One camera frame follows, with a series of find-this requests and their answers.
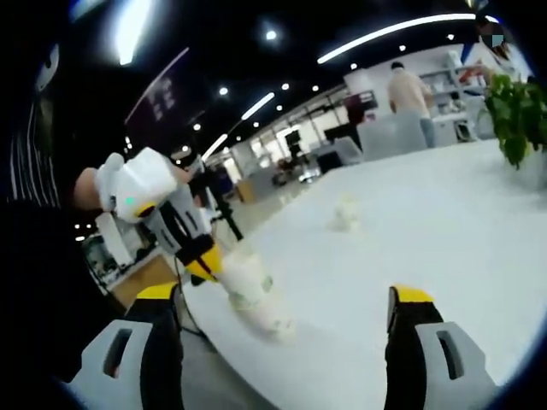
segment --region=chair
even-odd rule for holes
[[[340,160],[340,155],[338,155],[338,152],[334,150],[318,156],[317,165],[319,166],[321,173],[324,175],[332,169],[342,167],[344,164]]]
[[[427,149],[420,116],[413,111],[402,111],[376,121],[365,122],[357,127],[357,132],[361,139],[364,161],[376,161]]]
[[[496,137],[492,117],[486,111],[483,96],[470,97],[466,100],[468,127],[473,139],[493,139]]]
[[[342,163],[347,165],[355,165],[364,161],[361,150],[351,137],[341,137],[334,140],[334,148],[340,156]]]

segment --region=desk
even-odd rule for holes
[[[280,409],[383,408],[388,287],[427,290],[505,383],[547,308],[547,197],[509,182],[496,142],[332,171],[227,258],[260,253],[297,321],[291,345],[256,339],[215,284],[185,287],[191,314],[233,369]],[[328,231],[339,198],[362,228]]]

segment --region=yellow robot part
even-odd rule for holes
[[[404,284],[394,284],[392,287],[401,303],[409,302],[434,302],[433,298],[421,289],[411,288]]]
[[[171,293],[173,292],[173,287],[175,287],[179,282],[167,282],[166,284],[157,284],[156,286],[150,286],[145,290],[142,290],[138,295],[137,299],[170,299]]]
[[[211,249],[190,262],[186,269],[199,278],[217,282],[213,275],[222,272],[222,253],[218,245],[215,243]]]

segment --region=black chair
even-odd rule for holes
[[[319,169],[321,170],[322,174],[328,173],[332,169],[340,168],[343,166],[342,161],[340,160],[340,156],[336,151],[331,151],[327,152],[326,154],[319,155],[317,157],[317,165],[319,165]]]

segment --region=potted plant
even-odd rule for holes
[[[520,174],[531,173],[533,184],[543,187],[547,184],[547,96],[543,90],[495,74],[485,105],[509,164]]]

